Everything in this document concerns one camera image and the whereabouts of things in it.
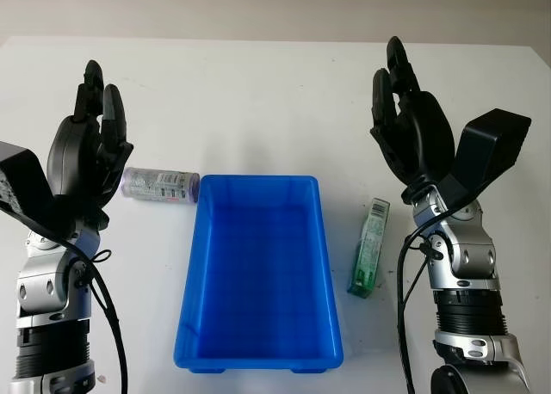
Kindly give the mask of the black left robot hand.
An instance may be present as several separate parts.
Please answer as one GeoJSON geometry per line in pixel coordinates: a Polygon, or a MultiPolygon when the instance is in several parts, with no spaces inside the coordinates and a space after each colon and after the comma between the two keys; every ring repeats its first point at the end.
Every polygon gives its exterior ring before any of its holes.
{"type": "Polygon", "coordinates": [[[74,112],[62,120],[48,154],[53,210],[66,222],[106,229],[109,217],[103,208],[119,187],[132,151],[121,93],[103,83],[101,66],[91,60],[77,88],[74,112]]]}

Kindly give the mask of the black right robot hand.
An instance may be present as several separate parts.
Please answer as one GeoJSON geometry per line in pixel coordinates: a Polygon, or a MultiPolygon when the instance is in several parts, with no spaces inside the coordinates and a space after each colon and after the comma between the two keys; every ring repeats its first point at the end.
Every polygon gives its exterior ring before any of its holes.
{"type": "Polygon", "coordinates": [[[370,134],[393,174],[406,185],[407,205],[451,170],[455,142],[435,96],[422,90],[399,37],[387,43],[387,67],[373,77],[370,134]]]}

